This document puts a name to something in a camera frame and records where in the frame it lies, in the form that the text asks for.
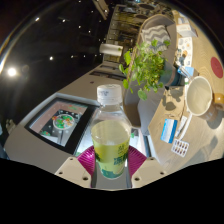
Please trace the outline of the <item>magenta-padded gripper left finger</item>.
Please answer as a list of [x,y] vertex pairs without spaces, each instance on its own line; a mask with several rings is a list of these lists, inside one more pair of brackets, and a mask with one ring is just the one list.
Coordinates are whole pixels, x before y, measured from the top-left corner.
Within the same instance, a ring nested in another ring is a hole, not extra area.
[[77,157],[68,157],[55,174],[81,187],[91,188],[95,165],[95,151],[91,146]]

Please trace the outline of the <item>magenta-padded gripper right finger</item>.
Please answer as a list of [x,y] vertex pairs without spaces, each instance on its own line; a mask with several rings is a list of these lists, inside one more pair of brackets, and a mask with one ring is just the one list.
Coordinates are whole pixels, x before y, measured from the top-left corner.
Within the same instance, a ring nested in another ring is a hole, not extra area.
[[154,157],[146,157],[132,146],[128,150],[127,162],[132,188],[143,187],[167,175]]

